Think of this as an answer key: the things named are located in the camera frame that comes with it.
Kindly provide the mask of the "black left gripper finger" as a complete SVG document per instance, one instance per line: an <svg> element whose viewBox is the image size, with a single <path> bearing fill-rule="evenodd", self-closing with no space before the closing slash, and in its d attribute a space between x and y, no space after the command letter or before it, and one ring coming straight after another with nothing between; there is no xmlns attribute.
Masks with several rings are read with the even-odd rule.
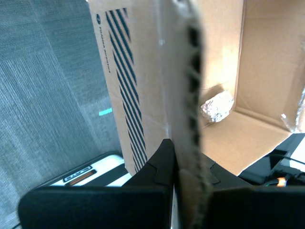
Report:
<svg viewBox="0 0 305 229"><path fill-rule="evenodd" d="M304 186L253 186L204 156L212 197L203 229L303 229Z"/></svg>
<svg viewBox="0 0 305 229"><path fill-rule="evenodd" d="M40 187L18 206L24 229L168 229L171 226L174 144L164 139L121 187Z"/></svg>

